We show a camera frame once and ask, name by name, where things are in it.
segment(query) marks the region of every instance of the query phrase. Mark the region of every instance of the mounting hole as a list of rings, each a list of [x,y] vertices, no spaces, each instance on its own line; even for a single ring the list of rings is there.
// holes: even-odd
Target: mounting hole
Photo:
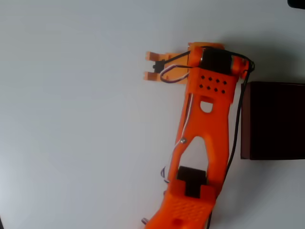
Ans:
[[[213,110],[213,104],[201,101],[200,108],[205,113],[210,113]]]

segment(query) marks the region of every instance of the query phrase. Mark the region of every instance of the orange bracket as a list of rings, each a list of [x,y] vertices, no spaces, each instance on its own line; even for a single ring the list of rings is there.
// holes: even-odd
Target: orange bracket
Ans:
[[[194,46],[213,46],[223,49],[221,44],[195,42]],[[148,60],[168,60],[178,54],[155,54],[148,52]],[[186,65],[192,52],[170,64]],[[176,148],[173,151],[167,191],[159,211],[146,224],[146,229],[202,229],[215,205],[225,178],[229,157],[228,115],[233,102],[238,78],[244,71],[239,65],[248,63],[236,60],[232,64],[232,75],[212,72],[194,67],[189,70],[185,100],[178,128]],[[166,79],[173,80],[187,72],[187,69],[175,69],[167,73]],[[158,73],[145,73],[146,80],[159,81]],[[212,103],[213,109],[205,113],[201,101]],[[183,152],[191,141],[200,136],[205,140],[209,165],[207,169],[207,185],[201,185],[200,198],[185,195],[185,182],[177,179],[179,163]]]

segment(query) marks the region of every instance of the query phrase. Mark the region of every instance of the screw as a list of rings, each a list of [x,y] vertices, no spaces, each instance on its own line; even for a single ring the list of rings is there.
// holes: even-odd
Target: screw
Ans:
[[[182,143],[182,144],[186,143],[186,138],[185,138],[185,137],[182,137],[182,138],[180,139],[180,143]]]

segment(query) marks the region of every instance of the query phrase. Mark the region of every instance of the white wire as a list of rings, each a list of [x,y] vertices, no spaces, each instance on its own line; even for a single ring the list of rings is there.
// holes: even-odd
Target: white wire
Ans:
[[[186,120],[185,120],[183,129],[182,129],[181,137],[180,137],[180,139],[176,142],[176,144],[174,145],[174,147],[173,147],[173,152],[175,151],[175,148],[181,143],[181,139],[183,138],[183,135],[184,135],[186,126],[187,126],[187,124],[188,124],[188,122],[189,122],[189,119],[190,119],[190,113],[191,113],[192,104],[193,104],[193,94],[191,94],[189,109],[188,109],[188,111],[187,111],[187,116],[186,116]],[[172,154],[170,155],[170,158],[169,158],[169,160],[168,160],[167,165],[164,167],[164,181],[165,181],[166,183],[169,183],[169,180],[167,179],[168,173],[169,173],[169,169],[168,169],[167,173],[165,172],[165,169],[166,169],[166,168],[169,168],[168,164],[172,161],[173,152],[172,152]]]
[[[170,70],[174,69],[174,68],[183,68],[183,67],[188,67],[186,65],[181,65],[181,64],[172,64],[166,68],[164,68],[161,72],[160,72],[160,78],[162,79],[164,74],[169,72]],[[178,82],[180,80],[183,80],[185,79],[186,77],[188,77],[189,73],[186,73],[184,74],[183,76],[177,78],[177,79],[174,79],[174,80],[166,80],[168,82],[171,82],[171,83],[175,83],[175,82]]]

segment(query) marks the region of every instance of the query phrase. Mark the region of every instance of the white background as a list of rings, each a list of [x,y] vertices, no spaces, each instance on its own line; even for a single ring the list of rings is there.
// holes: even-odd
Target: white background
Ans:
[[[301,83],[304,21],[286,0],[0,1],[5,229],[143,228],[184,97],[142,80],[145,52],[222,42],[255,61],[251,80]],[[211,229],[303,229],[305,162],[241,161],[239,142]],[[187,153],[182,164],[205,169],[200,141]]]

